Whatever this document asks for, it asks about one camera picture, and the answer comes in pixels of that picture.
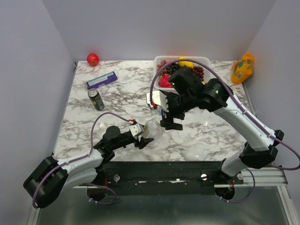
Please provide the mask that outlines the blue small water bottle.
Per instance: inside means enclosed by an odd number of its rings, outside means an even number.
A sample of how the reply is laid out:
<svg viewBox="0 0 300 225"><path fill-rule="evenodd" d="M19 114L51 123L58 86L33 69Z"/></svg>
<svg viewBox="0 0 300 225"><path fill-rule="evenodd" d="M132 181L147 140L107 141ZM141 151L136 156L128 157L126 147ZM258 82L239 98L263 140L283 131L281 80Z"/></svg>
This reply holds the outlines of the blue small water bottle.
<svg viewBox="0 0 300 225"><path fill-rule="evenodd" d="M165 117L165 111L163 110L163 108L161 106L157 107L158 113L160 116Z"/></svg>

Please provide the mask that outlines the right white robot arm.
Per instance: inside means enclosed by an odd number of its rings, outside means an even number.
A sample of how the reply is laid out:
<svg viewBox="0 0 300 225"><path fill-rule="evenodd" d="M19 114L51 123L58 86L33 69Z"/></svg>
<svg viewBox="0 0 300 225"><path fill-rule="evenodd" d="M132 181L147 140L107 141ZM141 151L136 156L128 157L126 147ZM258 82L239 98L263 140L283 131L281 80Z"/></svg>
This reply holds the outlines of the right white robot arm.
<svg viewBox="0 0 300 225"><path fill-rule="evenodd" d="M244 149L226 158L216 171L218 182L225 184L243 169L261 169L276 159L276 146L283 140L284 133L259 121L222 80L213 78L202 83L190 69L181 68L170 76L169 82L177 94L166 95L167 110L161 126L182 130L182 125L173 119L183 120L185 112L198 107L221 117L246 139Z"/></svg>

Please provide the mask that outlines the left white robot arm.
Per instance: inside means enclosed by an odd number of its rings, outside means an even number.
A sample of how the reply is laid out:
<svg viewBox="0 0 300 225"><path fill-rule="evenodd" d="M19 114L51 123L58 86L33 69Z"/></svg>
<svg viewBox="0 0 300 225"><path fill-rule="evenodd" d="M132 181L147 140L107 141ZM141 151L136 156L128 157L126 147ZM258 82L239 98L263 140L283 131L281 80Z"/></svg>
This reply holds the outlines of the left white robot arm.
<svg viewBox="0 0 300 225"><path fill-rule="evenodd" d="M137 122L129 125L125 133L117 126L110 126L102 139L86 153L62 160L46 157L23 183L24 189L32 197L33 207L42 209L49 206L67 188L84 183L101 184L104 174L97 168L115 156L114 150L130 144L143 149L154 140L146 136L145 130L146 127Z"/></svg>

